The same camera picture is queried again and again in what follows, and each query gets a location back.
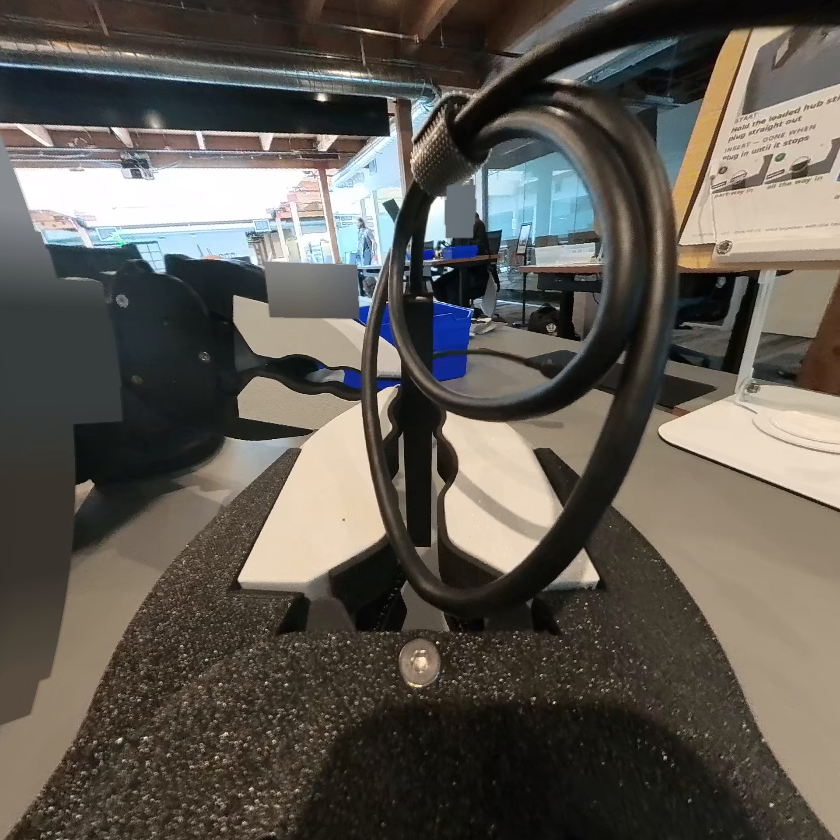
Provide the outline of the white round pad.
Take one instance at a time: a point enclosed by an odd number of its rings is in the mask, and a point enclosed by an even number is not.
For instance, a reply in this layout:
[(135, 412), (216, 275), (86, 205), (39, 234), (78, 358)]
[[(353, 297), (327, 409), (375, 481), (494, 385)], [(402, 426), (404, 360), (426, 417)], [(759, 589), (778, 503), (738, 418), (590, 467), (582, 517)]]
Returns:
[(756, 412), (752, 423), (763, 434), (784, 444), (839, 454), (839, 420), (835, 416), (769, 409)]

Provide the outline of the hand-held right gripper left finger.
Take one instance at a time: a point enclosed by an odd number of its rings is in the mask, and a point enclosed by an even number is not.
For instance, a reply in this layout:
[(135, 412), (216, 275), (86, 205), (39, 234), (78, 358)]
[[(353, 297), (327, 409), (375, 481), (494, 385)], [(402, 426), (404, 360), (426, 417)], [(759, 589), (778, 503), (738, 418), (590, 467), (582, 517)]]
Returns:
[(300, 447), (236, 584), (244, 595), (330, 599), (361, 631), (397, 632), (406, 620), (404, 583), (354, 406)]

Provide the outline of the blue plastic bin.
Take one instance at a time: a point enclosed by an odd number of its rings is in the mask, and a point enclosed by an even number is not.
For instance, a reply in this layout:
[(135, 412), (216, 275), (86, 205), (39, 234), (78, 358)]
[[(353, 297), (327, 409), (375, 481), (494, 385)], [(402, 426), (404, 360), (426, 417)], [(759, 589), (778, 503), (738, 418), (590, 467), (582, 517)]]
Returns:
[[(370, 316), (371, 301), (360, 304), (360, 316), (357, 328), (345, 330), (351, 342), (361, 350), (364, 342), (362, 330), (366, 328)], [(434, 303), (433, 312), (433, 353), (466, 350), (471, 332), (471, 311), (443, 302)], [(464, 355), (442, 355), (433, 359), (433, 375), (440, 382), (459, 379), (466, 375), (467, 360)], [(389, 313), (383, 317), (379, 351), (377, 355), (377, 388), (382, 390), (401, 379), (402, 363), (393, 340)]]

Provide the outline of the silver ventilation duct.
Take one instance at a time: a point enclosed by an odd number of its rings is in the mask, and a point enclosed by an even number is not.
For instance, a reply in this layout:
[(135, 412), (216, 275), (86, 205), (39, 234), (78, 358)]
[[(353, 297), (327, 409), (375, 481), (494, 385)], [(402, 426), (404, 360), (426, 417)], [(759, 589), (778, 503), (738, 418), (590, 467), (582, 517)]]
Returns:
[(19, 35), (2, 35), (1, 63), (8, 68), (193, 81), (328, 96), (370, 96), (430, 103), (443, 94), (437, 83), (421, 73), (344, 67), (308, 59), (272, 64), (242, 56), (190, 56), (171, 50)]

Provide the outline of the black office chair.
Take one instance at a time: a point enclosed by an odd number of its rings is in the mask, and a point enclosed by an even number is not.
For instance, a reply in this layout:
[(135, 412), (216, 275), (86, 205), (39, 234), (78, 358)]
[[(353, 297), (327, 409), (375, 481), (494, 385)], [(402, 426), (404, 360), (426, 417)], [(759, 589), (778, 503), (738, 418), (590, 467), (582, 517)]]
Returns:
[(453, 268), (433, 280), (433, 294), (438, 301), (466, 307), (484, 297), (488, 284), (495, 292), (501, 288), (492, 264)]

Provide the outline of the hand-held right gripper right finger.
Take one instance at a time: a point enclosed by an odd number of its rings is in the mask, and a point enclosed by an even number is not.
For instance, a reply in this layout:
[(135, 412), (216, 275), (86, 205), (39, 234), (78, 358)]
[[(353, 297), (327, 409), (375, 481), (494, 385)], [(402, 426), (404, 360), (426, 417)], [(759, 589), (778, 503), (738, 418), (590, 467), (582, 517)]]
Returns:
[(437, 472), (438, 573), (459, 589), (515, 569), (563, 509), (535, 450), (506, 423), (445, 418)]

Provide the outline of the black mat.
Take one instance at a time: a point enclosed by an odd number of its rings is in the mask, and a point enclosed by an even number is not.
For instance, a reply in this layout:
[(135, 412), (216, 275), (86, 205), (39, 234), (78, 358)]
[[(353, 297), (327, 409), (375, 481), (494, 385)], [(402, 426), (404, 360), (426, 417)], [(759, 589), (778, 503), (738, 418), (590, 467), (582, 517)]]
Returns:
[[(621, 384), (623, 373), (624, 364), (615, 363), (595, 387), (602, 392), (614, 394)], [(664, 374), (659, 383), (655, 405), (670, 411), (716, 390), (716, 386), (708, 383)]]

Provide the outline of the wooden office desk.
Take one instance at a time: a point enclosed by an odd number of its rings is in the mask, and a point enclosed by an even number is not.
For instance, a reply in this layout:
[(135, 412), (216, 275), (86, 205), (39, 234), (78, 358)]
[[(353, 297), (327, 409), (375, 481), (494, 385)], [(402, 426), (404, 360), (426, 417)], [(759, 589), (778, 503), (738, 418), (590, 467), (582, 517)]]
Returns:
[(528, 302), (527, 279), (534, 275), (538, 278), (538, 289), (541, 291), (558, 292), (560, 300), (559, 336), (564, 340), (578, 340), (574, 330), (573, 312), (574, 295), (600, 295), (602, 292), (602, 269), (597, 262), (587, 262), (581, 265), (561, 264), (558, 266), (536, 265), (521, 266), (521, 319), (520, 328), (528, 327), (529, 319), (526, 309)]
[[(474, 307), (475, 299), (465, 298), (463, 286), (463, 270), (472, 270), (477, 266), (494, 266), (497, 263), (497, 255), (489, 255), (478, 257), (475, 259), (463, 259), (459, 261), (446, 261), (441, 259), (428, 259), (423, 262), (423, 278), (428, 280), (431, 285), (436, 281), (437, 275), (441, 274), (444, 269), (454, 269), (459, 272), (458, 275), (458, 295), (457, 300), (453, 303), (462, 308), (472, 309)], [(485, 314), (492, 315), (497, 306), (497, 284), (495, 277), (491, 270), (487, 270), (487, 283), (482, 293), (478, 295), (480, 307)]]

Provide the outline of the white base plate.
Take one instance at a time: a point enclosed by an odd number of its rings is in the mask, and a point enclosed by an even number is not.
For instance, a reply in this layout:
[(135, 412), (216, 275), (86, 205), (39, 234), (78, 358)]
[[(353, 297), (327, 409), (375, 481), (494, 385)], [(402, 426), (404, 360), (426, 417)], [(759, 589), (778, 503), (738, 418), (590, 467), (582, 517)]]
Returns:
[(753, 379), (743, 393), (665, 423), (658, 435), (671, 446), (838, 510), (839, 454), (798, 448), (760, 432), (754, 414), (772, 409), (839, 420), (836, 395)]

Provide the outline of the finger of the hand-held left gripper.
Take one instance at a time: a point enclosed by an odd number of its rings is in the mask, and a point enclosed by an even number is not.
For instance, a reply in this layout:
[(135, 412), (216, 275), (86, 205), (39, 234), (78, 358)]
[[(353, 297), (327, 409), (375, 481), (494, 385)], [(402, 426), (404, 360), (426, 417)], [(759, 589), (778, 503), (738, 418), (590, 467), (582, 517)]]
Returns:
[(332, 394), (303, 395), (263, 377), (248, 383), (238, 395), (238, 412), (243, 418), (311, 431), (318, 431), (335, 417), (359, 406), (357, 401), (345, 401)]
[(257, 355), (316, 361), (313, 382), (359, 382), (364, 325), (353, 319), (274, 318), (266, 303), (234, 296), (234, 325)]

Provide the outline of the clear acrylic post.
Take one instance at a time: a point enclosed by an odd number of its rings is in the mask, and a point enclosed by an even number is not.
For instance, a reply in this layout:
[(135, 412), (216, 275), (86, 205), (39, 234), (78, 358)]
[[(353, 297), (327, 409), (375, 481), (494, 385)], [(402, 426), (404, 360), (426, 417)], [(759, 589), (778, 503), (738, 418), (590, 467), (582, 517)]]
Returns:
[(752, 306), (749, 329), (745, 338), (742, 358), (733, 391), (736, 395), (743, 393), (754, 379), (755, 359), (778, 273), (775, 269), (763, 269), (759, 273), (758, 289)]

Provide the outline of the black ceiling beam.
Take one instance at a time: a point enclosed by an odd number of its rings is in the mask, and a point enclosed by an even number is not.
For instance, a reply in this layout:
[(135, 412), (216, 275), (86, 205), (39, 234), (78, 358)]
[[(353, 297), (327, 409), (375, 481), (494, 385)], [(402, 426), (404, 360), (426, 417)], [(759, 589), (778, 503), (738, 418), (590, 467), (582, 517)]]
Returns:
[(1, 69), (1, 119), (133, 130), (390, 132), (383, 98), (17, 67)]

